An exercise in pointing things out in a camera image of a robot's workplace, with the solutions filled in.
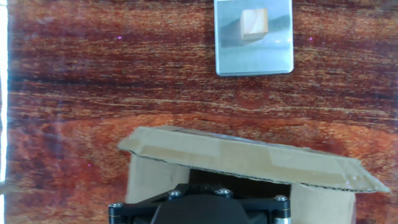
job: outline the small wooden cube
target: small wooden cube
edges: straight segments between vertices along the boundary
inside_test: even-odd
[[[268,33],[267,9],[247,9],[241,15],[242,40],[264,38]]]

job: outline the cardboard box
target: cardboard box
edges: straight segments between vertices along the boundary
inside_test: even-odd
[[[294,224],[349,224],[355,219],[355,193],[389,192],[357,159],[310,148],[174,126],[137,128],[118,147],[134,154],[127,203],[197,178],[190,177],[190,169],[235,176],[232,188],[243,180],[247,189],[256,183],[264,183],[263,192],[288,189]]]

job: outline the screw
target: screw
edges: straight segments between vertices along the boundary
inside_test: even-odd
[[[228,190],[228,189],[219,189],[216,191],[216,194],[221,194],[221,195],[226,195],[229,193],[231,193],[231,190]]]
[[[280,201],[280,202],[284,202],[284,201],[287,200],[287,197],[284,196],[284,195],[276,195],[276,196],[274,197],[274,199],[277,200],[277,201]]]
[[[179,190],[171,190],[171,191],[169,191],[169,195],[172,196],[172,197],[178,197],[178,196],[180,196],[180,194],[181,194],[181,191],[179,191]]]
[[[122,203],[122,202],[116,202],[116,203],[110,204],[109,206],[113,207],[113,208],[121,208],[121,207],[123,207],[123,205],[124,205],[124,203]]]

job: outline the wooden table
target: wooden table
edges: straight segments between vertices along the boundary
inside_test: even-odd
[[[6,223],[107,223],[138,126],[173,124],[362,160],[398,223],[398,3],[294,0],[295,70],[220,78],[212,0],[9,0]]]

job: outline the metal plate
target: metal plate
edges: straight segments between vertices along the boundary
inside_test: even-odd
[[[268,10],[268,34],[241,40],[243,10]],[[292,0],[215,0],[216,72],[220,76],[270,75],[293,70]]]

